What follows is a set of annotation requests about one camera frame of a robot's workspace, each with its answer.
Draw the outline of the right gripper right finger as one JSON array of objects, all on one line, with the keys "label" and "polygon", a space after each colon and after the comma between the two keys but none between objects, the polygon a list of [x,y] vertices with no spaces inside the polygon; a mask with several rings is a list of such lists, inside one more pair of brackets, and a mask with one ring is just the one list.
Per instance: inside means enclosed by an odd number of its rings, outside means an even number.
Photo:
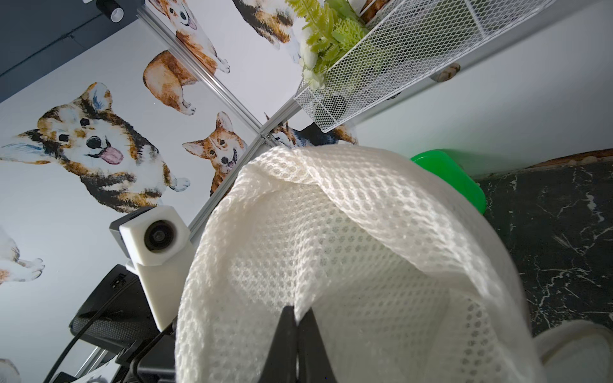
[{"label": "right gripper right finger", "polygon": [[338,382],[313,309],[310,309],[298,324],[298,382]]}]

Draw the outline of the white flower fern bouquet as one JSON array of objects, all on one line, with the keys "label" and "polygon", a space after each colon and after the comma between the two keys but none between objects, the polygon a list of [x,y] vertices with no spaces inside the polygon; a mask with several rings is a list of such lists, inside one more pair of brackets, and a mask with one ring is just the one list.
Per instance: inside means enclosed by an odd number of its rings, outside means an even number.
[{"label": "white flower fern bouquet", "polygon": [[369,30],[348,1],[288,1],[306,24],[299,40],[303,81],[312,90],[324,89],[326,73],[356,46]]}]

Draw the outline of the cream mesh laundry bag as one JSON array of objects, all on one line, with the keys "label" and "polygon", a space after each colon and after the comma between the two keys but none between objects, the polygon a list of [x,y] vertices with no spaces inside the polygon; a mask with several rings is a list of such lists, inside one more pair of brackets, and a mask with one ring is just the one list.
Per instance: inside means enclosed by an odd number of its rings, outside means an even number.
[{"label": "cream mesh laundry bag", "polygon": [[177,323],[179,382],[255,382],[282,309],[313,312],[340,382],[543,382],[488,221],[396,153],[273,148],[212,212]]}]

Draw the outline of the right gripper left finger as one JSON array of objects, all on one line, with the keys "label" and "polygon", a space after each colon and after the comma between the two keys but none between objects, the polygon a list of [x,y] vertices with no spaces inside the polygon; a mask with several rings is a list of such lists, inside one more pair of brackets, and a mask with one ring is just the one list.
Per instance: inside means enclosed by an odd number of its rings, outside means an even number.
[{"label": "right gripper left finger", "polygon": [[258,383],[295,383],[297,325],[293,306],[282,309]]}]

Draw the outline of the green plastic basket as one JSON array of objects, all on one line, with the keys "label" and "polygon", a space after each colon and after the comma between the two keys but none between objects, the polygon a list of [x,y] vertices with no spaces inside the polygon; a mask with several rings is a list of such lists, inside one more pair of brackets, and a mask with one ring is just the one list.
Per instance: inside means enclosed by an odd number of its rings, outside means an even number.
[{"label": "green plastic basket", "polygon": [[487,200],[484,191],[447,153],[442,150],[431,150],[413,156],[411,160],[444,180],[462,194],[480,214],[485,214]]}]

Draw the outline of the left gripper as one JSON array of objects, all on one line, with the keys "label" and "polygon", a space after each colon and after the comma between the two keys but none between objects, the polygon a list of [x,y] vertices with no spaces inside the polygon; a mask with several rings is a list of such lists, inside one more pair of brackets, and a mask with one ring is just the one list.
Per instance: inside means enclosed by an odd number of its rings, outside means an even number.
[{"label": "left gripper", "polygon": [[117,357],[115,382],[174,382],[175,330],[172,321],[159,330],[138,277],[118,264],[100,281],[70,322],[73,339],[49,372],[59,381],[58,369],[81,340]]}]

